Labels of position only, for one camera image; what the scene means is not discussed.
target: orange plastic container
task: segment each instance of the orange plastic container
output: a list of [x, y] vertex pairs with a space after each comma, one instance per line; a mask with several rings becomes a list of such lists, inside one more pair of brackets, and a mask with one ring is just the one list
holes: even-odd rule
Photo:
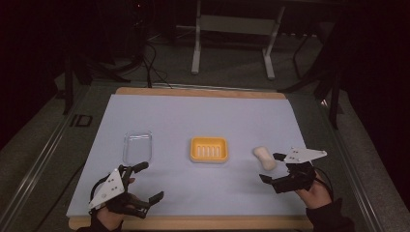
[[228, 147], [223, 137], [194, 137], [190, 141], [190, 160], [222, 163], [228, 160]]

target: metal stand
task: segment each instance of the metal stand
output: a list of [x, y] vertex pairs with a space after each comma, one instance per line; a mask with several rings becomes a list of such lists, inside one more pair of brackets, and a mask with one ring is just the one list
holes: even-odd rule
[[256, 19], [256, 18], [241, 18], [217, 15], [201, 14], [201, 0], [196, 1], [196, 31], [195, 31], [195, 47], [192, 59], [192, 74], [199, 74], [199, 63], [201, 56], [201, 30], [203, 31], [219, 31], [230, 33], [243, 33], [254, 35], [270, 36], [269, 44], [262, 49], [262, 55], [265, 63], [266, 74], [269, 79], [274, 79], [274, 68], [272, 66], [271, 52], [278, 35], [278, 29], [283, 17], [285, 7], [280, 7], [276, 20], [271, 19]]

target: clear plastic container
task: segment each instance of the clear plastic container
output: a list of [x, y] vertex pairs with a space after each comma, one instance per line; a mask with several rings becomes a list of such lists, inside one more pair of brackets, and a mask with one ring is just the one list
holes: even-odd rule
[[123, 162], [134, 166], [152, 157], [152, 134], [150, 131], [130, 131], [124, 139]]

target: white tabletop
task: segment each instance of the white tabletop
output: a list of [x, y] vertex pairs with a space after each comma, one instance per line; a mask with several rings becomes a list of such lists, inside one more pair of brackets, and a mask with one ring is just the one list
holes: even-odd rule
[[[294, 192], [276, 194], [258, 174], [287, 175], [284, 163], [264, 171], [252, 149], [287, 153], [305, 143], [288, 100], [113, 95], [67, 211], [87, 216], [91, 187], [122, 164], [124, 136], [151, 131], [150, 167], [133, 175], [129, 192], [141, 200], [164, 191], [150, 216], [304, 215]], [[228, 144], [224, 164], [192, 163], [190, 139], [220, 136]]]

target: table leg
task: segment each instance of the table leg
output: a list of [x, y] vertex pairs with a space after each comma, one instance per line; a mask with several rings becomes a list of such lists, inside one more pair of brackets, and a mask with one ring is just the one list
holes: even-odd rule
[[192, 74], [199, 73], [199, 62], [201, 58], [201, 0], [196, 1], [196, 28], [195, 28], [195, 48], [193, 50]]
[[285, 7], [281, 7], [277, 19], [274, 23], [274, 27], [272, 29], [272, 33], [270, 35], [270, 41], [269, 44], [266, 48], [262, 49], [262, 55], [263, 55], [263, 60], [265, 61], [265, 69], [266, 69], [266, 74], [268, 75], [268, 79], [274, 79], [275, 74], [274, 74], [274, 68], [272, 66], [272, 60], [271, 60], [271, 51], [272, 47], [274, 46], [275, 39], [277, 38], [278, 35], [278, 29], [280, 27], [280, 22], [283, 17]]

